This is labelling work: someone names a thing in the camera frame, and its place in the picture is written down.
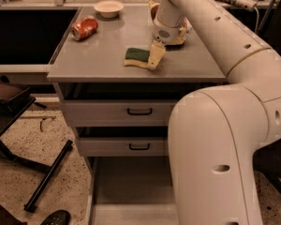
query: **soup can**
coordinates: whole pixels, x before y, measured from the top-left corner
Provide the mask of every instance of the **soup can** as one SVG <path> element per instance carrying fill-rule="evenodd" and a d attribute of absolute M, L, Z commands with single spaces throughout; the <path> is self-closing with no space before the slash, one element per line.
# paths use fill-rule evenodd
<path fill-rule="evenodd" d="M 84 40 L 90 37 L 97 30 L 96 18 L 88 15 L 71 25 L 71 34 L 76 40 Z"/>

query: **white bowl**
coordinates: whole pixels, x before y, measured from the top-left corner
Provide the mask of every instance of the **white bowl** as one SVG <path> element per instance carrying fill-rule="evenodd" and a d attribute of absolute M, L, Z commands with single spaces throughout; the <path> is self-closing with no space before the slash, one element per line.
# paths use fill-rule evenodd
<path fill-rule="evenodd" d="M 110 19 L 119 15 L 119 11 L 122 10 L 124 4 L 115 0 L 106 0 L 94 4 L 94 10 L 101 13 L 102 17 Z"/>

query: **white robotic arm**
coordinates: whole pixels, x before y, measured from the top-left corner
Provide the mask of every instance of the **white robotic arm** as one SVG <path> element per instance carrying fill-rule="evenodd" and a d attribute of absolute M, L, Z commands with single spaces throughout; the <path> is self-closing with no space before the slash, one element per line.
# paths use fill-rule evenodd
<path fill-rule="evenodd" d="M 155 40 L 169 43 L 184 16 L 229 85 L 191 93 L 171 114 L 180 225 L 260 225 L 252 159 L 281 138 L 281 57 L 214 0 L 161 0 Z"/>

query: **black stool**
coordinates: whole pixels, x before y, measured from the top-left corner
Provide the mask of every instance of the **black stool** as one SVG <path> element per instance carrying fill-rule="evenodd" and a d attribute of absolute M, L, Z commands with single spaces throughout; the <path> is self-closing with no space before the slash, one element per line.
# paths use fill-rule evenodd
<path fill-rule="evenodd" d="M 24 100 L 15 112 L 4 112 L 0 108 L 0 137 L 11 127 L 11 125 L 17 121 L 17 119 L 35 102 L 35 97 L 30 97 Z M 72 149 L 72 141 L 67 141 L 62 151 L 59 153 L 58 157 L 51 166 L 24 158 L 13 154 L 8 147 L 0 140 L 0 158 L 9 162 L 20 164 L 30 169 L 37 170 L 42 173 L 46 173 L 43 180 L 39 184 L 32 198 L 29 200 L 28 204 L 25 205 L 24 210 L 28 212 L 33 212 L 35 207 L 34 204 L 40 196 L 43 189 L 46 187 L 50 181 L 52 175 L 57 169 L 58 165 L 64 158 L 67 151 Z"/>
<path fill-rule="evenodd" d="M 253 156 L 253 167 L 263 173 L 281 194 L 281 139 L 257 150 Z"/>

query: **black handle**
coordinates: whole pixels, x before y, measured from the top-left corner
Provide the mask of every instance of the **black handle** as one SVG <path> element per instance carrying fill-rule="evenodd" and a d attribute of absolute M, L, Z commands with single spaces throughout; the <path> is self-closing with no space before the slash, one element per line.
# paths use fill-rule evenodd
<path fill-rule="evenodd" d="M 135 109 L 134 111 L 133 111 L 133 109 L 129 109 L 129 108 L 127 108 L 127 113 L 129 114 L 129 115 L 133 115 L 133 116 L 147 116 L 147 115 L 150 115 L 150 114 L 152 114 L 152 112 L 153 112 L 153 109 L 152 108 L 150 108 L 150 109 L 148 109 L 148 112 L 141 112 L 141 111 L 146 111 L 147 109 Z"/>
<path fill-rule="evenodd" d="M 149 150 L 150 149 L 150 144 L 144 144 L 143 145 L 144 147 L 133 147 L 133 144 L 130 143 L 129 144 L 129 149 L 132 150 L 132 151 L 146 151 L 146 150 Z"/>

